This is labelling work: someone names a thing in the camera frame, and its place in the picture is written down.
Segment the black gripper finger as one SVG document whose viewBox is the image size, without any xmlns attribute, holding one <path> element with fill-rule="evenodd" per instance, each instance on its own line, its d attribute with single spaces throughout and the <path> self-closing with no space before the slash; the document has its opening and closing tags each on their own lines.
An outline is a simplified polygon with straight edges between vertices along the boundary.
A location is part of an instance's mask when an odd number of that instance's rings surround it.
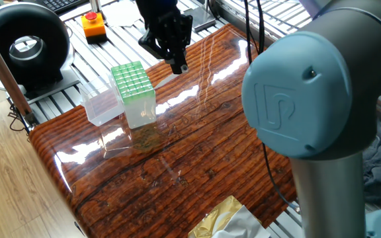
<svg viewBox="0 0 381 238">
<path fill-rule="evenodd" d="M 165 35 L 165 45 L 167 46 L 167 56 L 165 63 L 169 64 L 174 74 L 187 73 L 189 67 L 186 61 L 187 40 L 182 33 L 167 33 Z"/>
<path fill-rule="evenodd" d="M 166 62 L 174 62 L 172 48 L 175 45 L 175 37 L 172 34 L 158 36 L 150 29 L 138 40 L 138 44 L 152 56 Z"/>
</svg>

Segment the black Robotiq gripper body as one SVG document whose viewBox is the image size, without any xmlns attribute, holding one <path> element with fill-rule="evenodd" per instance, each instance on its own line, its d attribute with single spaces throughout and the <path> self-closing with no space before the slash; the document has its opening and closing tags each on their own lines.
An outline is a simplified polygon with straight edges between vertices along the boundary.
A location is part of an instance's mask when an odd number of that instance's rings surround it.
<svg viewBox="0 0 381 238">
<path fill-rule="evenodd" d="M 183 15 L 177 8 L 177 3 L 177 0 L 136 0 L 145 29 L 161 37 L 161 28 L 172 23 L 178 30 L 175 36 L 190 37 L 193 18 Z"/>
</svg>

